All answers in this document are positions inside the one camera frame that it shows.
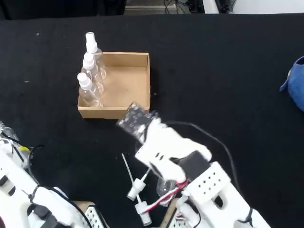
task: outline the blue object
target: blue object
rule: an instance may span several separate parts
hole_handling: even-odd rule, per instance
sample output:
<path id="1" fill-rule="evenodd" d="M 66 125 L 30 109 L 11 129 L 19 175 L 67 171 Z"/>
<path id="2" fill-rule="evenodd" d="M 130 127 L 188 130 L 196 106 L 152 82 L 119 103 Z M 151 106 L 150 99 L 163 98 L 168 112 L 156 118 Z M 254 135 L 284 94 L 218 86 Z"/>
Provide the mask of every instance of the blue object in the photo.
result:
<path id="1" fill-rule="evenodd" d="M 304 56 L 294 62 L 287 79 L 280 87 L 280 92 L 288 86 L 289 95 L 304 112 Z"/>

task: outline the bottle in hand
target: bottle in hand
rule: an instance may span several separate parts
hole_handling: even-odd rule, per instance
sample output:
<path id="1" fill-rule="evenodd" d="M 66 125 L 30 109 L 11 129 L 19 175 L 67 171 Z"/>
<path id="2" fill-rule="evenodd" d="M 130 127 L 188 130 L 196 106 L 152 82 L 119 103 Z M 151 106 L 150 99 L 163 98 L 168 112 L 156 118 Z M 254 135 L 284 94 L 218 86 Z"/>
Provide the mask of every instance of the bottle in hand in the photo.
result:
<path id="1" fill-rule="evenodd" d="M 79 73 L 77 76 L 79 81 L 79 96 L 83 99 L 88 107 L 102 107 L 100 94 L 97 86 L 92 83 L 85 73 Z"/>
<path id="2" fill-rule="evenodd" d="M 99 67 L 99 71 L 101 74 L 102 79 L 106 78 L 106 71 L 105 71 L 105 63 L 103 62 L 103 52 L 101 49 L 98 48 L 97 42 L 95 40 L 95 34 L 93 32 L 87 32 L 85 34 L 86 39 L 86 51 L 93 54 L 96 60 L 96 64 Z"/>
<path id="3" fill-rule="evenodd" d="M 91 53 L 85 53 L 81 72 L 85 73 L 92 80 L 97 86 L 99 93 L 104 91 L 103 79 L 95 63 L 94 56 Z"/>

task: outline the black tablecloth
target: black tablecloth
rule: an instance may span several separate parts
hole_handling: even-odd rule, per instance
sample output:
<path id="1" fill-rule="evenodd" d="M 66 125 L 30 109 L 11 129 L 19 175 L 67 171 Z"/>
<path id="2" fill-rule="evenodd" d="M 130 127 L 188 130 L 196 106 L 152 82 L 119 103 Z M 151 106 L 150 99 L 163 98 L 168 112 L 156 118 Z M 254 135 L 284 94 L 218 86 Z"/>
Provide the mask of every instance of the black tablecloth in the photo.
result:
<path id="1" fill-rule="evenodd" d="M 44 143 L 33 159 L 41 184 L 73 200 L 95 202 L 115 227 L 140 227 L 131 183 L 146 168 L 134 139 L 113 120 L 78 113 L 76 75 L 85 32 L 104 51 L 149 52 L 151 109 L 163 120 L 193 122 L 224 141 L 235 159 L 248 203 L 272 227 L 300 226 L 303 212 L 304 115 L 279 93 L 292 63 L 304 53 L 303 14 L 167 15 L 0 21 L 0 119 L 24 143 Z M 178 132 L 211 150 L 231 175 L 216 142 L 189 127 Z M 157 199 L 150 175 L 141 197 Z M 151 212 L 153 225 L 165 208 Z"/>

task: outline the robotic hand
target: robotic hand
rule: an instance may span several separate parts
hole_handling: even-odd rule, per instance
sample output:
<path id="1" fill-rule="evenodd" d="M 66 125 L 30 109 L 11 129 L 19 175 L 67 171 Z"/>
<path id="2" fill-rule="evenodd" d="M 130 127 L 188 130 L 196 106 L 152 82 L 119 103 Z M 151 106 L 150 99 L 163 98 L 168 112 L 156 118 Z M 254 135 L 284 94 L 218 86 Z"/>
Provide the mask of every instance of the robotic hand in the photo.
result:
<path id="1" fill-rule="evenodd" d="M 1 228 L 91 228 L 85 214 L 95 215 L 98 227 L 104 227 L 94 208 L 84 214 L 59 188 L 39 186 L 25 171 L 29 152 L 21 150 L 16 136 L 4 131 L 0 123 Z"/>
<path id="2" fill-rule="evenodd" d="M 193 228 L 270 227 L 246 203 L 220 164 L 210 163 L 211 153 L 205 146 L 182 138 L 155 113 L 146 114 L 136 103 L 117 125 L 142 143 L 135 155 L 139 161 L 165 181 L 176 181 L 177 188 L 172 192 L 182 190 L 183 194 L 176 207 Z M 139 214 L 150 211 L 169 195 Z M 188 200 L 198 213 L 186 203 Z"/>

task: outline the open cardboard box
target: open cardboard box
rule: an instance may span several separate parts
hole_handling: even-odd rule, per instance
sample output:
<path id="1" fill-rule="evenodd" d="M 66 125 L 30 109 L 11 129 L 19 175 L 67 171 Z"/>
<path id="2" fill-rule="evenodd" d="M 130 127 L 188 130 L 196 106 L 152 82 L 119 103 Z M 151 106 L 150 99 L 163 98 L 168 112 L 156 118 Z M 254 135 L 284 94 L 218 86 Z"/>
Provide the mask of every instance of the open cardboard box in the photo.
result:
<path id="1" fill-rule="evenodd" d="M 119 119 L 132 102 L 146 111 L 150 108 L 149 53 L 104 52 L 106 66 L 103 107 L 85 107 L 78 97 L 78 110 L 83 118 Z"/>

